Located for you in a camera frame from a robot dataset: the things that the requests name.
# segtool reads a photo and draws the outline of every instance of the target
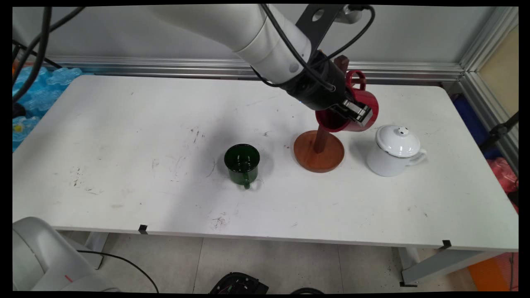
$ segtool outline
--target teapot lid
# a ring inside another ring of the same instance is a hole
[[[411,157],[420,151],[420,140],[408,128],[397,125],[385,125],[375,133],[377,145],[390,155]]]

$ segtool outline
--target gray wall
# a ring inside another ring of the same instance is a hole
[[[306,4],[275,4],[296,22]],[[357,62],[457,63],[493,7],[374,5],[372,27],[344,52]],[[54,7],[52,22],[72,7]],[[334,24],[321,48],[330,53],[368,21]],[[13,38],[28,44],[40,31],[42,7],[13,8]],[[168,25],[141,6],[88,7],[50,35],[48,56],[237,59],[221,44]]]

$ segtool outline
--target red mug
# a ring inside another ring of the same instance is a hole
[[[359,79],[355,79],[352,83],[351,77],[357,74]],[[354,88],[355,84],[360,84],[360,89]],[[341,130],[348,130],[350,132],[362,132],[369,129],[377,119],[379,114],[379,104],[373,94],[366,91],[366,76],[361,71],[349,71],[346,74],[346,87],[350,90],[355,100],[368,105],[372,109],[372,117],[366,125],[360,126],[359,123],[350,119],[345,119],[341,115],[335,113],[331,109],[322,111],[315,111],[316,121],[324,128],[324,130],[330,133],[340,132]]]

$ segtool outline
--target wooden mug tree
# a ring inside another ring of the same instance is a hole
[[[346,75],[350,60],[341,55],[333,61]],[[344,158],[344,146],[340,140],[319,125],[318,130],[304,132],[296,138],[293,150],[296,160],[306,170],[326,173],[335,169]]]

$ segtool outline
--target black tape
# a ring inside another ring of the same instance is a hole
[[[418,287],[418,285],[405,285],[404,282],[399,282],[400,287]]]
[[[138,231],[140,232],[140,234],[147,235],[147,226],[145,224],[141,224]]]
[[[451,247],[451,241],[450,240],[442,240],[442,243],[444,246],[440,247],[439,249],[448,249]]]

